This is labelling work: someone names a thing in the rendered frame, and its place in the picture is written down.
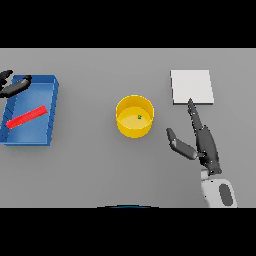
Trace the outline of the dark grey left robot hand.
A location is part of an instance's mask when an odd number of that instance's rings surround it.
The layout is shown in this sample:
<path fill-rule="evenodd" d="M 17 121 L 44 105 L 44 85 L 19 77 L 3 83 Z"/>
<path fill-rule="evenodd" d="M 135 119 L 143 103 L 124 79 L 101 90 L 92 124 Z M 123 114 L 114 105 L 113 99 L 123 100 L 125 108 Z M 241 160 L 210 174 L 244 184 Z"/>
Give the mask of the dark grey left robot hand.
<path fill-rule="evenodd" d="M 31 75 L 26 75 L 21 80 L 7 85 L 7 78 L 9 78 L 12 73 L 12 70 L 5 70 L 0 72 L 0 98 L 10 98 L 15 96 L 28 89 L 31 85 Z"/>

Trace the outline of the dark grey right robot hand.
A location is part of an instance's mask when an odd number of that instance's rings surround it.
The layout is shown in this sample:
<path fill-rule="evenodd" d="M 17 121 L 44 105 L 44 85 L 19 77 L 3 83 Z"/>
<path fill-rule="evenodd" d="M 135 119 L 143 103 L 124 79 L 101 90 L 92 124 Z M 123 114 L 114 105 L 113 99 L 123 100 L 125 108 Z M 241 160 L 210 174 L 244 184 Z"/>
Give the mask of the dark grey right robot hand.
<path fill-rule="evenodd" d="M 171 128 L 167 128 L 167 138 L 170 148 L 189 160 L 199 159 L 199 162 L 208 170 L 209 175 L 221 174 L 220 160 L 214 138 L 206 125 L 203 125 L 196 105 L 192 99 L 188 100 L 188 113 L 191 117 L 192 128 L 196 138 L 196 147 L 178 139 Z"/>

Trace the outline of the blue tray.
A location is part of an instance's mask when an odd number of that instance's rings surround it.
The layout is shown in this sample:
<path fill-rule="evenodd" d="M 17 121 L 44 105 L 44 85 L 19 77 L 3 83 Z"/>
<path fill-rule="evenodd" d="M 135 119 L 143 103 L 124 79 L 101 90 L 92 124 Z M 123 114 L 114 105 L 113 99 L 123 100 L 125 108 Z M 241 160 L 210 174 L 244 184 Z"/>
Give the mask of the blue tray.
<path fill-rule="evenodd" d="M 0 144 L 49 146 L 59 83 L 55 75 L 33 75 L 28 89 L 6 100 Z"/>

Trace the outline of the yellow bowl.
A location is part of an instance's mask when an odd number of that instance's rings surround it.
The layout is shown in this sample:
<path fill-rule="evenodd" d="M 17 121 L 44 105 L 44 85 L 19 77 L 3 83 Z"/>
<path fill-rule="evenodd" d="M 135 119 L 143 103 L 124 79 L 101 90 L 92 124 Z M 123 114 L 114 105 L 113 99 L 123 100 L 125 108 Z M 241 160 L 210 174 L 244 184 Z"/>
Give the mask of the yellow bowl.
<path fill-rule="evenodd" d="M 128 138 L 141 138 L 151 129 L 154 120 L 152 103 L 140 95 L 128 95 L 116 106 L 116 125 Z"/>

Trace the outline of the pale square scale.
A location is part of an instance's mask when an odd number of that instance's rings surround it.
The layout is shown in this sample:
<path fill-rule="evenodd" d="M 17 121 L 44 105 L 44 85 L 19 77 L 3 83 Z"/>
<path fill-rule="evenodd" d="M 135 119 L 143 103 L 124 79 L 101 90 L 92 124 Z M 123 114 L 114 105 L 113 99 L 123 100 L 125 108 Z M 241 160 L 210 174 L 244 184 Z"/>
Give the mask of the pale square scale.
<path fill-rule="evenodd" d="M 208 70 L 171 70 L 170 78 L 175 105 L 185 105 L 189 99 L 192 99 L 195 104 L 214 104 Z"/>

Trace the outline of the red beaker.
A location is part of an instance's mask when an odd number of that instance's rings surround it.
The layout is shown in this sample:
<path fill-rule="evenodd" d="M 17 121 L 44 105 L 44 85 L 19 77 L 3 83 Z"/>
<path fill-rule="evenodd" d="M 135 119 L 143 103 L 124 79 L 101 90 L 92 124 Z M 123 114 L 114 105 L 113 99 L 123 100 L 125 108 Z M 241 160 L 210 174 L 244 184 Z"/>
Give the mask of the red beaker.
<path fill-rule="evenodd" d="M 48 111 L 46 107 L 42 105 L 11 120 L 8 120 L 6 122 L 6 126 L 8 129 L 13 129 L 47 113 Z"/>

